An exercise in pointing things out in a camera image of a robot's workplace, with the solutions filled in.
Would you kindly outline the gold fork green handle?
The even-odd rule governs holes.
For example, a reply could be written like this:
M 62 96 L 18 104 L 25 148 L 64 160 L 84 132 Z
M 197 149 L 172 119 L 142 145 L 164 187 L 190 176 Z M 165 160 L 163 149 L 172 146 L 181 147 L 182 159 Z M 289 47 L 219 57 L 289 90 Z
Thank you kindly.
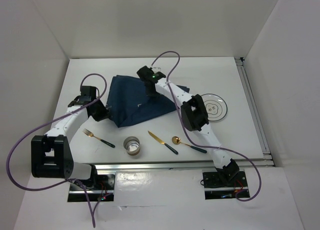
M 112 143 L 110 143 L 110 142 L 108 142 L 108 141 L 106 141 L 106 140 L 104 140 L 104 139 L 102 139 L 102 138 L 97 137 L 96 135 L 94 135 L 93 132 L 89 131 L 89 130 L 86 129 L 86 128 L 83 129 L 82 132 L 83 132 L 86 136 L 88 136 L 88 137 L 90 137 L 90 138 L 95 138 L 95 139 L 99 140 L 100 142 L 104 143 L 105 145 L 107 145 L 107 146 L 109 146 L 109 147 L 111 147 L 111 148 L 115 148 L 115 147 L 116 147 L 114 144 L 112 144 Z

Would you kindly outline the navy blue cloth placemat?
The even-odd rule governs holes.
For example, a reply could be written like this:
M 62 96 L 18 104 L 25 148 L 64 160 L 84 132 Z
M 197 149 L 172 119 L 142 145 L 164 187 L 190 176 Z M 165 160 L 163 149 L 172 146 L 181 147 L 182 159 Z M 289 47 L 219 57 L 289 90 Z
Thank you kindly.
M 146 87 L 139 78 L 125 75 L 112 78 L 106 107 L 109 119 L 118 128 L 134 126 L 176 110 L 170 99 L 163 95 L 147 96 Z

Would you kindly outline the metal cup with cream band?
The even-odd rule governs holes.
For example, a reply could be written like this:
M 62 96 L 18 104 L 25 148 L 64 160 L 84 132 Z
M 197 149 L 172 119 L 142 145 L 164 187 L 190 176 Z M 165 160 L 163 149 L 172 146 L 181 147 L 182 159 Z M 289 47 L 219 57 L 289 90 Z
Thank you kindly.
M 130 156 L 136 156 L 140 153 L 140 141 L 135 136 L 129 136 L 123 141 L 123 147 Z

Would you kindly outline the gold knife green handle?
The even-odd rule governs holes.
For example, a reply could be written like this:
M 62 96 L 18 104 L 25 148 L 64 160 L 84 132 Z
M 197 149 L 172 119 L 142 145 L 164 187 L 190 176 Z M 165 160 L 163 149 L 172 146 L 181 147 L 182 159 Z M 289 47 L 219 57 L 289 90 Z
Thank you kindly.
M 166 146 L 171 152 L 173 152 L 175 155 L 178 155 L 178 151 L 175 150 L 172 146 L 170 146 L 169 144 L 167 144 L 166 142 L 164 142 L 163 140 L 161 140 L 159 137 L 157 137 L 155 134 L 153 134 L 151 131 L 148 130 L 148 134 L 155 139 L 158 143 Z

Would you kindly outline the white round plate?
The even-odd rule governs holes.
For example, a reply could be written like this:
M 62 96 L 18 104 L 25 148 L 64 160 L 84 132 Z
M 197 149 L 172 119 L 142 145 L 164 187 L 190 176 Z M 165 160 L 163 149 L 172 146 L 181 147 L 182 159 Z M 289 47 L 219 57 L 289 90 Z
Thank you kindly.
M 223 120 L 228 113 L 227 103 L 219 95 L 205 93 L 201 95 L 210 122 Z

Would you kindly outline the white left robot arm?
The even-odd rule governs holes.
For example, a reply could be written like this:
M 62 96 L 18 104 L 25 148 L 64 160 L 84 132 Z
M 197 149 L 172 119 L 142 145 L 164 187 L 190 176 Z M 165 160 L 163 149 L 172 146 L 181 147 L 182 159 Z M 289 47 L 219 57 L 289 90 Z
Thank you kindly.
M 82 86 L 65 115 L 44 135 L 32 138 L 31 173 L 35 178 L 78 179 L 92 190 L 99 183 L 97 169 L 92 164 L 75 162 L 70 142 L 89 118 L 100 122 L 109 117 L 109 111 L 98 99 L 96 87 Z

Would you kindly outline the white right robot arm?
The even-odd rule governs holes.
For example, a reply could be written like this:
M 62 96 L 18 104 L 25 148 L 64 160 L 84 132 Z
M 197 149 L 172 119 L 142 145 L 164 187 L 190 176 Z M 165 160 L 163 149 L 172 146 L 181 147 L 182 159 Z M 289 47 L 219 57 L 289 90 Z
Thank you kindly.
M 182 127 L 193 132 L 199 138 L 201 147 L 208 149 L 220 184 L 230 186 L 240 169 L 227 151 L 221 149 L 209 123 L 203 98 L 199 94 L 192 95 L 184 91 L 167 80 L 162 72 L 154 72 L 150 67 L 143 66 L 137 71 L 137 75 L 144 83 L 149 97 L 164 96 L 177 105 Z

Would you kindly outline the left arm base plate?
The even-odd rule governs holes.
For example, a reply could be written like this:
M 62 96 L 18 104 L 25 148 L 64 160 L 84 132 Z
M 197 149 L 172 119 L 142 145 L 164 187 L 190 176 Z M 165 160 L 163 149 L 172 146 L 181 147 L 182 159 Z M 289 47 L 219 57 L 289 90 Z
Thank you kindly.
M 82 181 L 84 185 L 88 199 L 91 202 L 113 202 L 114 201 L 114 189 L 115 189 L 116 175 L 100 174 L 97 176 L 96 182 Z M 69 186 L 67 201 L 69 203 L 81 203 L 86 202 L 86 194 L 82 186 L 78 182 L 71 183 Z

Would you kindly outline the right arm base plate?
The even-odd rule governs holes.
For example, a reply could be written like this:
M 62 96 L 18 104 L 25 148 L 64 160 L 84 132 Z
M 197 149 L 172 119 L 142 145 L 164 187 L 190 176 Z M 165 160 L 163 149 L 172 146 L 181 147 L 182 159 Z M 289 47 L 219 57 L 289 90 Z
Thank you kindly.
M 239 171 L 237 175 L 229 182 L 223 183 L 218 173 L 203 172 L 200 184 L 204 187 L 204 196 L 206 200 L 218 199 L 245 199 L 250 197 L 248 182 L 244 171 Z

